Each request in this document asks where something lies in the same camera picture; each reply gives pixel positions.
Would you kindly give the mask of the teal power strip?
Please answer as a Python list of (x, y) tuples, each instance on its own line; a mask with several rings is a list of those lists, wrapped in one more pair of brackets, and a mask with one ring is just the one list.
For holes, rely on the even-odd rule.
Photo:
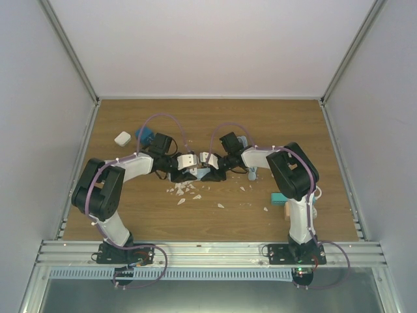
[(287, 198), (279, 192), (271, 193), (270, 201), (272, 205), (284, 206)]

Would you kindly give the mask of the aluminium front rail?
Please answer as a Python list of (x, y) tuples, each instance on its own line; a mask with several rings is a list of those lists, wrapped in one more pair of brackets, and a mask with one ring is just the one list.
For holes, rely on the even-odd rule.
[[(99, 241), (44, 241), (36, 265), (93, 266), (91, 254), (98, 251)], [(169, 267), (255, 268), (271, 267), (266, 247), (259, 242), (155, 242), (167, 254)], [(339, 246), (347, 253), (351, 267), (386, 267), (379, 243), (344, 242)]]

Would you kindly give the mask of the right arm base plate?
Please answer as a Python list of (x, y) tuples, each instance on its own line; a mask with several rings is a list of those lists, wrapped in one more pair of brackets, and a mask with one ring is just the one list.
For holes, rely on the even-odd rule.
[(306, 248), (297, 248), (289, 243), (269, 243), (261, 248), (261, 255), (270, 265), (326, 265), (322, 246), (314, 243)]

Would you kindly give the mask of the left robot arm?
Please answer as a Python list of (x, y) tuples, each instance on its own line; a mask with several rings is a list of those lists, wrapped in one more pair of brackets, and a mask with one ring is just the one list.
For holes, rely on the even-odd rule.
[(113, 246), (111, 255), (119, 263), (128, 263), (134, 257), (131, 233), (117, 212), (124, 183), (158, 171), (174, 179), (195, 178), (186, 170), (199, 164), (198, 156), (192, 151), (170, 155), (172, 140), (157, 133), (146, 149), (131, 155), (113, 160), (89, 159), (72, 192), (72, 205), (91, 220), (104, 242)]

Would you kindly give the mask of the pink cube adapter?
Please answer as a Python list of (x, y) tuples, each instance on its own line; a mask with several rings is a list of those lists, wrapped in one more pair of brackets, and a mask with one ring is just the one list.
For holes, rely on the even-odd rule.
[(284, 220), (285, 221), (290, 221), (290, 206), (289, 206), (289, 202), (285, 202), (284, 206), (283, 206), (283, 212), (284, 212)]

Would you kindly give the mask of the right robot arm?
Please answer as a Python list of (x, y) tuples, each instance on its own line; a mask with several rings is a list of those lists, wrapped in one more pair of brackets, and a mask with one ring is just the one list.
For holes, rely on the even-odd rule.
[(297, 264), (305, 263), (318, 245), (313, 226), (313, 199), (319, 180), (315, 166), (295, 142), (270, 148), (245, 146), (234, 132), (221, 137), (220, 141), (225, 156), (215, 155), (212, 151), (199, 155), (200, 162), (210, 168), (202, 180), (224, 181), (226, 172), (236, 167), (270, 170), (279, 191), (287, 198), (289, 258)]

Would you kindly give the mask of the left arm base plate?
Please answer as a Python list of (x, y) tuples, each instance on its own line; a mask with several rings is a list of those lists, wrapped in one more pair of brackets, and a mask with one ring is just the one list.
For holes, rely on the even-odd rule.
[(151, 264), (153, 261), (154, 248), (139, 247), (134, 250), (123, 250), (108, 243), (99, 245), (98, 252), (91, 255), (91, 259), (97, 264)]

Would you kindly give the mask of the light blue power strip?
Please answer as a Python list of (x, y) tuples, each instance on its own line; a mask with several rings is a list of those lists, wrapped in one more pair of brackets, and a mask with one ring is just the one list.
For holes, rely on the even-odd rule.
[(201, 181), (202, 178), (208, 173), (210, 173), (210, 168), (198, 168), (195, 176), (198, 181)]

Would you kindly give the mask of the dark blue cube adapter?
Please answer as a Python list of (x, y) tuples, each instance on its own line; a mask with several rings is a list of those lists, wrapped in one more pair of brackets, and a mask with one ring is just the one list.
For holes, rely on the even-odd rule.
[(154, 132), (149, 127), (140, 128), (135, 132), (136, 141), (139, 141), (141, 145), (148, 145), (154, 139)]

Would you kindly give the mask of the white square plug adapter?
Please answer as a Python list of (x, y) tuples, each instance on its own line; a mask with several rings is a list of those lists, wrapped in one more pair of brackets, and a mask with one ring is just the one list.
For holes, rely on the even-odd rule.
[(122, 131), (115, 139), (114, 142), (120, 146), (120, 147), (124, 147), (126, 146), (130, 140), (131, 140), (131, 135), (125, 131)]

